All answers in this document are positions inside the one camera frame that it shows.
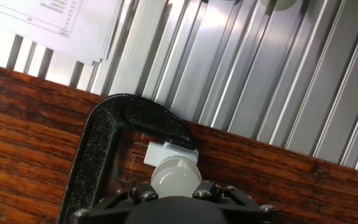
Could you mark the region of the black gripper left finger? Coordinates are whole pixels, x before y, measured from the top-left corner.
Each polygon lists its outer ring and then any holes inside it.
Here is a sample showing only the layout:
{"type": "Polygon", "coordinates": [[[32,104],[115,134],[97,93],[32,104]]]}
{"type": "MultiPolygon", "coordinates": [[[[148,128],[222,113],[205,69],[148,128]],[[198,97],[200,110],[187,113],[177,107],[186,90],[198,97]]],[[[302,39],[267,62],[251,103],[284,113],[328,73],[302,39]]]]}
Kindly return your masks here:
{"type": "Polygon", "coordinates": [[[126,222],[136,205],[158,198],[158,193],[148,182],[129,190],[118,189],[93,207],[73,212],[70,224],[122,224],[126,222]]]}

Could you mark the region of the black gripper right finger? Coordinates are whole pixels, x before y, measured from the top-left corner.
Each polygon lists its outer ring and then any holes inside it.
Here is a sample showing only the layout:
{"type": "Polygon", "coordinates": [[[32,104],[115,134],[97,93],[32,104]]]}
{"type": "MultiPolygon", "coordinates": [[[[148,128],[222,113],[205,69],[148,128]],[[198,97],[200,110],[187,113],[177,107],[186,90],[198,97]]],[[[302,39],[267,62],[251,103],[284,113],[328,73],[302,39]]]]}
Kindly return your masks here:
{"type": "Polygon", "coordinates": [[[279,210],[269,204],[260,205],[234,186],[222,188],[204,181],[193,192],[193,198],[216,205],[228,223],[279,223],[279,210]]]}

